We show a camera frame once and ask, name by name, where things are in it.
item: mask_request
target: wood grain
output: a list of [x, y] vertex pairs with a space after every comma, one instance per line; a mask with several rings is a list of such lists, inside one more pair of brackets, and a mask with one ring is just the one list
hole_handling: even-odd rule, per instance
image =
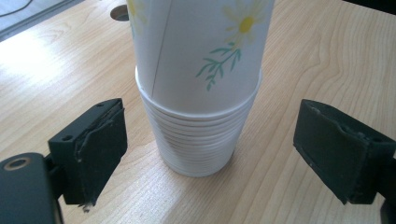
[[191, 178], [161, 160], [134, 82], [123, 1], [66, 10], [0, 43], [0, 158], [34, 151], [86, 109], [122, 97], [129, 149], [88, 214], [66, 223], [380, 223], [342, 205], [292, 146], [303, 98], [333, 105], [396, 139], [396, 17], [341, 1], [277, 0], [264, 80], [230, 162]]

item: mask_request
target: table surface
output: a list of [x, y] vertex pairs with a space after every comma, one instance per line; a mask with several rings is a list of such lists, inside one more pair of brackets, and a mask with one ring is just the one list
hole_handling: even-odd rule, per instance
[[0, 158], [48, 154], [47, 141], [92, 105], [122, 97], [129, 148], [97, 205], [60, 199], [66, 223], [380, 223], [342, 205], [292, 145], [302, 99], [396, 139], [396, 16], [342, 1], [276, 0], [264, 79], [231, 161], [202, 178], [160, 158], [134, 80], [124, 1], [93, 1], [0, 43]]

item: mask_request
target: wooden table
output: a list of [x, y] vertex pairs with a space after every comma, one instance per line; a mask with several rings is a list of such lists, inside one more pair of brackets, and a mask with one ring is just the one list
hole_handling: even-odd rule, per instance
[[0, 43], [0, 158], [48, 154], [47, 140], [92, 105], [122, 97], [129, 148], [90, 213], [66, 223], [380, 223], [342, 205], [292, 146], [303, 98], [396, 139], [396, 16], [342, 1], [276, 0], [264, 80], [231, 162], [203, 178], [160, 158], [134, 81], [129, 22], [93, 1]]

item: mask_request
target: yellow flower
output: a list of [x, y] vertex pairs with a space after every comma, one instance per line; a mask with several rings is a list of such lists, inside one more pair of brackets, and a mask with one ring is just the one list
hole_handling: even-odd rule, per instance
[[127, 0], [127, 5], [129, 11], [129, 20], [132, 24], [132, 32], [133, 34], [140, 34], [142, 32], [141, 23], [147, 23], [147, 19], [143, 13], [145, 5], [139, 0]]
[[233, 32], [225, 39], [226, 43], [234, 43], [233, 49], [239, 49], [243, 43], [254, 41], [253, 27], [255, 24], [263, 23], [265, 20], [264, 9], [268, 0], [253, 0], [250, 5], [245, 5], [242, 0], [236, 0], [236, 8], [224, 7], [224, 14], [234, 25], [226, 30]]

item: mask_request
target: stack of paper cups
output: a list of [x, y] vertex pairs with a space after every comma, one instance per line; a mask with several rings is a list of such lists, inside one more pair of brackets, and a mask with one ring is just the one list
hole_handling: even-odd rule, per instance
[[261, 82], [274, 0], [128, 0], [136, 82], [165, 162], [211, 175]]

